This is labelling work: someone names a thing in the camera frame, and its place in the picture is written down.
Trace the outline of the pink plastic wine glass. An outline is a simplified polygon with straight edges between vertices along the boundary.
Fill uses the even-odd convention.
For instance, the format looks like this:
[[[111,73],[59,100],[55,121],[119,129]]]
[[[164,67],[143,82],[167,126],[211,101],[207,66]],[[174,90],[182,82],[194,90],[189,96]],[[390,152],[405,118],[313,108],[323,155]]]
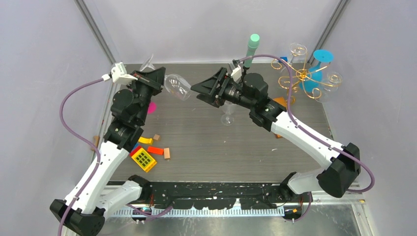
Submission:
[[[147,113],[152,114],[156,111],[156,109],[157,109],[156,103],[150,102]]]

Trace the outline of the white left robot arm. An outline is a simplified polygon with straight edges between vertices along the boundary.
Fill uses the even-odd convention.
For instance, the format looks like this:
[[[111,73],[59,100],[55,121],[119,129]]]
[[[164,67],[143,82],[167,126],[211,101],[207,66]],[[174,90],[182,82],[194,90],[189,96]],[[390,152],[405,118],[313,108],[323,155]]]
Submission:
[[[95,236],[117,210],[130,202],[144,204],[150,199],[150,182],[137,175],[107,195],[102,195],[102,191],[141,137],[151,98],[162,91],[165,73],[165,67],[129,73],[119,62],[101,77],[101,82],[111,81],[124,85],[125,89],[113,97],[113,120],[101,146],[90,144],[95,152],[91,165],[64,199],[55,199],[50,205],[50,211],[60,223],[58,235]]]

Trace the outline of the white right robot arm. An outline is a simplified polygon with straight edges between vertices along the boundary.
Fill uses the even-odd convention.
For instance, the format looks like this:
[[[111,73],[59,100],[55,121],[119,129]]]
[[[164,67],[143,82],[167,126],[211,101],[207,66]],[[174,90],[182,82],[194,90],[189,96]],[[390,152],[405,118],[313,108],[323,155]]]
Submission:
[[[197,98],[219,108],[226,101],[249,109],[259,127],[280,135],[310,155],[320,168],[290,173],[280,184],[281,197],[293,202],[301,194],[323,190],[341,198],[360,174],[359,148],[328,139],[304,123],[291,118],[288,110],[268,96],[268,84],[258,73],[249,73],[240,83],[222,67],[212,77],[191,86]]]

